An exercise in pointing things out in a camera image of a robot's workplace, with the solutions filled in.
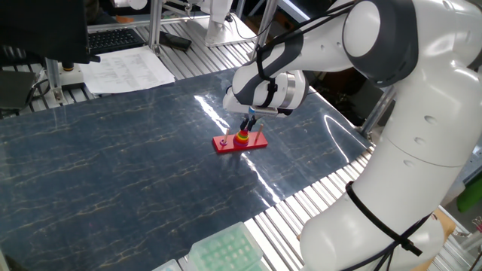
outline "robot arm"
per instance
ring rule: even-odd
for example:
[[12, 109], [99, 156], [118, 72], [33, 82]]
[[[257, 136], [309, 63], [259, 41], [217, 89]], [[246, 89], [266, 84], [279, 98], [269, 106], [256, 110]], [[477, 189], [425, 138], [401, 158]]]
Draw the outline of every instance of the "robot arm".
[[[393, 85], [397, 105], [352, 189], [377, 219], [402, 235], [437, 208], [482, 133], [482, 83], [468, 68], [482, 64], [481, 11], [464, 0], [358, 1], [348, 15], [258, 54], [261, 68], [256, 62], [241, 67], [224, 107], [289, 114], [306, 95], [300, 69], [354, 66], [376, 86]], [[443, 245], [441, 237], [441, 225], [429, 218], [409, 237], [422, 254], [398, 246], [391, 269], [409, 270], [431, 259]], [[379, 270], [387, 265], [380, 258], [359, 264], [393, 243], [345, 193], [305, 224], [300, 249], [307, 271]]]
[[[350, 2], [340, 0], [332, 10]], [[300, 35], [326, 17], [314, 20], [291, 33], [287, 41], [264, 51], [264, 75], [275, 78], [276, 92], [270, 96], [269, 81], [259, 76], [258, 61], [246, 63], [234, 75], [233, 86], [224, 97], [224, 108], [245, 114], [289, 115], [303, 101], [309, 84], [300, 71], [338, 72], [352, 67], [343, 46], [342, 30], [346, 15], [341, 15], [307, 34]]]

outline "metal post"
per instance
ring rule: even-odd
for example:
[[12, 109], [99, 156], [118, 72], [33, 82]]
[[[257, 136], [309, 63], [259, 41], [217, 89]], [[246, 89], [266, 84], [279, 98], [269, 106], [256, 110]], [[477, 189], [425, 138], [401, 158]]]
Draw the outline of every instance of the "metal post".
[[368, 137], [368, 134], [374, 128], [375, 124], [377, 124], [378, 120], [380, 120], [380, 118], [383, 116], [386, 109], [389, 107], [390, 103], [395, 97], [395, 93], [397, 92], [393, 86], [384, 87], [382, 90], [383, 90], [382, 97], [380, 98], [380, 100], [378, 100], [374, 109], [367, 117], [367, 120], [361, 126], [360, 134], [365, 138]]
[[53, 97], [55, 97], [58, 103], [64, 102], [62, 84], [60, 83], [59, 63], [48, 58], [45, 58], [45, 63], [47, 64], [47, 78]]
[[255, 48], [263, 46], [268, 39], [268, 34], [270, 33], [271, 22], [273, 21], [273, 16], [278, 8], [278, 0], [267, 0], [266, 9], [264, 10], [263, 20], [259, 26], [258, 38], [256, 38]]
[[236, 15], [240, 19], [241, 19], [241, 16], [243, 15], [245, 3], [246, 3], [246, 0], [238, 0], [238, 5], [236, 6]]
[[149, 24], [149, 47], [155, 50], [159, 44], [160, 17], [163, 10], [162, 0], [151, 1], [151, 22]]
[[265, 2], [266, 0], [260, 0], [258, 3], [255, 5], [255, 7], [249, 12], [248, 17], [251, 17], [255, 15], [256, 11], [258, 11], [259, 8], [261, 8], [261, 5]]

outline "red block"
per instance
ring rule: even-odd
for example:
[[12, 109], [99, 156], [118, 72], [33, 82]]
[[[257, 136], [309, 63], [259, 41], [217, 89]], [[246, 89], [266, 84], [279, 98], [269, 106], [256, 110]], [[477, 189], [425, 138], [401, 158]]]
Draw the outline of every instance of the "red block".
[[224, 135], [213, 137], [212, 143], [216, 151], [220, 154], [224, 154], [232, 151], [245, 151], [245, 150], [250, 150], [255, 148], [265, 148], [266, 146], [268, 146], [268, 141], [264, 137], [263, 133], [262, 132], [260, 133], [258, 140], [256, 140], [257, 134], [258, 132], [249, 133], [249, 143], [246, 146], [238, 146], [234, 144], [233, 139], [236, 136], [236, 134], [227, 136], [227, 144], [225, 146], [221, 145], [221, 140], [224, 139]]

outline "white container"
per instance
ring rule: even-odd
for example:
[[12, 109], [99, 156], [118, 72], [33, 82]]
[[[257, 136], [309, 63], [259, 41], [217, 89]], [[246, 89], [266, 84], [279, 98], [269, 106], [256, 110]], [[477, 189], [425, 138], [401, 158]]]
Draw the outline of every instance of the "white container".
[[245, 271], [255, 268], [262, 257], [248, 228], [239, 222], [196, 242], [189, 251], [188, 271]]

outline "table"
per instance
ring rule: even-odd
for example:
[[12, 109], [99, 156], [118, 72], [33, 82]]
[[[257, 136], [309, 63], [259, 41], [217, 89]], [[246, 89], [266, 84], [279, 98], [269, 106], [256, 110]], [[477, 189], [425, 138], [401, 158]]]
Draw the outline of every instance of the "table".
[[354, 160], [368, 143], [317, 94], [217, 155], [234, 70], [0, 121], [0, 246], [30, 270], [150, 270]]

